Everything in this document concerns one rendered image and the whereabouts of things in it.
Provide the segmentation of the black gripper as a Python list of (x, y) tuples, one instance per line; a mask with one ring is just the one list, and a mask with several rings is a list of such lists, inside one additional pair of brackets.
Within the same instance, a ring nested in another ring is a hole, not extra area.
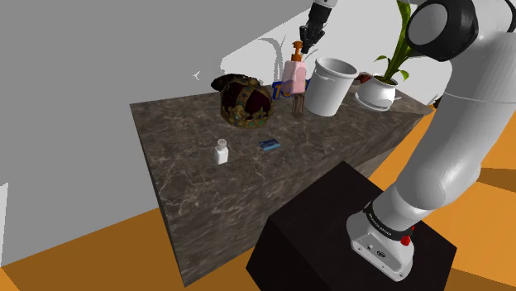
[(299, 28), (299, 38), (303, 42), (302, 54), (307, 54), (325, 35), (324, 24), (327, 22), (332, 9), (320, 3), (313, 3), (308, 14), (307, 25)]

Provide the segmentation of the pink pump bottle orange top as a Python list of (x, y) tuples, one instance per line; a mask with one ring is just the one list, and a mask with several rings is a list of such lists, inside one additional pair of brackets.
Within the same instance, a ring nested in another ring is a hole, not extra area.
[(294, 41), (295, 52), (290, 60), (284, 63), (282, 75), (281, 92), (285, 97), (290, 96), (293, 100), (292, 115), (303, 116), (304, 93), (306, 89), (306, 64), (302, 61), (302, 41)]

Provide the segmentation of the white bucket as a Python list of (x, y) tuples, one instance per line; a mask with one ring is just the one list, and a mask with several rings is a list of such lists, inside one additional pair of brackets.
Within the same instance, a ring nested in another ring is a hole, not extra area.
[(343, 60), (317, 58), (304, 94), (304, 108), (321, 117), (334, 116), (358, 73), (356, 67)]

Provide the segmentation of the blue box yellow lettering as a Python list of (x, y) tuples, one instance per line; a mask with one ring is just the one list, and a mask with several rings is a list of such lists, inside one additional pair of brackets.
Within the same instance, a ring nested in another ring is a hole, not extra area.
[(271, 94), (271, 97), (273, 99), (290, 98), (291, 97), (290, 93), (284, 93), (282, 91), (282, 89), (281, 89), (282, 84), (283, 83), (281, 81), (277, 81), (277, 82), (272, 83), (271, 87), (273, 89), (273, 93)]

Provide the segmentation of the small dark red object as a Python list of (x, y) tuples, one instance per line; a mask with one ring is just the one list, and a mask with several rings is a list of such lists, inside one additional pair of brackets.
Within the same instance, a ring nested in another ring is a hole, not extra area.
[(352, 81), (352, 84), (350, 86), (350, 92), (357, 92), (360, 86), (370, 80), (372, 78), (372, 75), (367, 72), (360, 72), (357, 77)]

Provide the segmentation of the green plant in white pot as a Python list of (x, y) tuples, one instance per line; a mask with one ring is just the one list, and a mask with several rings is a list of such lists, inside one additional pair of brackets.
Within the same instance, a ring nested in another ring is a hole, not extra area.
[(397, 5), (402, 18), (402, 25), (394, 53), (390, 58), (385, 55), (380, 55), (375, 59), (375, 61), (386, 60), (387, 68), (383, 74), (373, 74), (355, 93), (355, 98), (360, 104), (371, 110), (380, 112), (388, 111), (394, 102), (398, 83), (392, 79), (392, 77), (400, 73), (403, 76), (403, 81), (409, 78), (409, 73), (401, 69), (400, 66), (408, 60), (413, 53), (405, 36), (411, 16), (409, 0), (397, 0)]

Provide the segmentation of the gold and red crown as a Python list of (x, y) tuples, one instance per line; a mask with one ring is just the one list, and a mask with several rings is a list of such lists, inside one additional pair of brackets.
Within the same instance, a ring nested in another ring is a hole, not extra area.
[(225, 74), (214, 79), (211, 87), (220, 93), (220, 114), (231, 126), (257, 129), (275, 112), (271, 94), (256, 78)]

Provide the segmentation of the white salt shaker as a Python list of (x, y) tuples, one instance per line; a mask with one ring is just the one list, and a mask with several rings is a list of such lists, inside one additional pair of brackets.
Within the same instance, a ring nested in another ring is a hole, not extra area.
[(227, 148), (227, 141), (225, 139), (219, 139), (215, 146), (214, 159), (217, 165), (225, 164), (228, 162), (229, 151)]

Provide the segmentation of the black robot stand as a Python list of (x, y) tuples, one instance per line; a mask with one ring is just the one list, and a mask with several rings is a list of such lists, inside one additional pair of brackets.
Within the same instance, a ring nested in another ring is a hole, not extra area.
[(270, 215), (246, 266), (260, 291), (445, 291), (456, 247), (424, 222), (399, 282), (352, 250), (346, 220), (381, 192), (341, 162)]

